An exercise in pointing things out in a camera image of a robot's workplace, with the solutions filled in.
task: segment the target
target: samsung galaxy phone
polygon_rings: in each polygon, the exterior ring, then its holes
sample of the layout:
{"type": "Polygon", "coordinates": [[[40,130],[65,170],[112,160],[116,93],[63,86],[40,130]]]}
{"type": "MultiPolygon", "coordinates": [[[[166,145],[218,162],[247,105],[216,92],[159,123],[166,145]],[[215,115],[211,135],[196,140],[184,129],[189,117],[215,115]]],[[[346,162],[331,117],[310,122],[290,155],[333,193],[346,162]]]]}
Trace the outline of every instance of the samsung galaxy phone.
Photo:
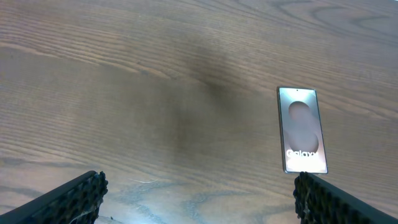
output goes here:
{"type": "Polygon", "coordinates": [[[327,174],[317,92],[278,87],[280,142],[285,172],[327,174]]]}

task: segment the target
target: wood grain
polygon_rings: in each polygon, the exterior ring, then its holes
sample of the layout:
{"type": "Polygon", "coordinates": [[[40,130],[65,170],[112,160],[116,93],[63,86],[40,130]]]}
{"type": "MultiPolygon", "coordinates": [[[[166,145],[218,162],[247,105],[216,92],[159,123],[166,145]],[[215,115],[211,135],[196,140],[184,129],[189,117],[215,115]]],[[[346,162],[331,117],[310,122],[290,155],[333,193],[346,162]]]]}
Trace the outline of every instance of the wood grain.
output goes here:
{"type": "Polygon", "coordinates": [[[93,169],[98,223],[299,223],[290,85],[322,178],[398,218],[397,62],[395,1],[0,0],[0,213],[93,169]]]}

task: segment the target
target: dark stain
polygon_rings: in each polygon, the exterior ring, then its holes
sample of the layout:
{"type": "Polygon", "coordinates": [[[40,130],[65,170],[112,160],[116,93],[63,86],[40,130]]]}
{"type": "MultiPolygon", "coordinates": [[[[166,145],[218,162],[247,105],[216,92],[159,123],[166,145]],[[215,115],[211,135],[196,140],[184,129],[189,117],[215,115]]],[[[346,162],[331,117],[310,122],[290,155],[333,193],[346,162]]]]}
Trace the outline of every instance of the dark stain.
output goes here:
{"type": "Polygon", "coordinates": [[[37,198],[37,197],[43,195],[42,192],[39,192],[39,191],[36,191],[33,189],[6,187],[6,186],[0,185],[0,193],[1,192],[14,192],[14,193],[22,194],[22,195],[32,197],[32,198],[37,198]]]}
{"type": "Polygon", "coordinates": [[[40,166],[48,166],[48,167],[70,167],[70,168],[81,168],[81,169],[93,168],[93,166],[87,166],[84,164],[77,164],[71,162],[36,162],[36,161],[27,161],[24,159],[10,158],[10,157],[2,158],[2,161],[5,165],[10,165],[10,166],[19,166],[22,164],[37,164],[40,166]]]}
{"type": "Polygon", "coordinates": [[[139,72],[140,72],[142,75],[149,75],[149,72],[148,72],[147,70],[139,70],[139,72]]]}
{"type": "Polygon", "coordinates": [[[12,210],[12,209],[16,209],[17,207],[15,207],[15,206],[10,206],[10,205],[0,205],[0,208],[7,208],[7,209],[12,210]]]}

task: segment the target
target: smartphone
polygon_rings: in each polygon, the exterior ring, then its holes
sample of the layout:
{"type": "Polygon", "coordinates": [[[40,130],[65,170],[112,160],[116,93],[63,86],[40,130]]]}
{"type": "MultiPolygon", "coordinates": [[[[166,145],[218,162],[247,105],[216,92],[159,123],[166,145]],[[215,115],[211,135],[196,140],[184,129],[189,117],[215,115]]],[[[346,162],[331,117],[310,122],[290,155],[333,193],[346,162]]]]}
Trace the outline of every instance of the smartphone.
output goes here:
{"type": "Polygon", "coordinates": [[[278,87],[280,144],[285,172],[327,174],[317,92],[278,87]]]}

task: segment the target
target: phone screen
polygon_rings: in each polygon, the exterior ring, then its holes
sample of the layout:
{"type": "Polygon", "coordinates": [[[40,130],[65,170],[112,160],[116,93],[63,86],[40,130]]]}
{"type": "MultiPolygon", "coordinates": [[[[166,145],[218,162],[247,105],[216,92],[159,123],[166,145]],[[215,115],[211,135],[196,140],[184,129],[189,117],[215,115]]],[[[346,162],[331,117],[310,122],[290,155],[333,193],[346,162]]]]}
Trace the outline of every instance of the phone screen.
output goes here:
{"type": "Polygon", "coordinates": [[[277,93],[285,172],[327,174],[316,91],[279,87],[277,93]]]}

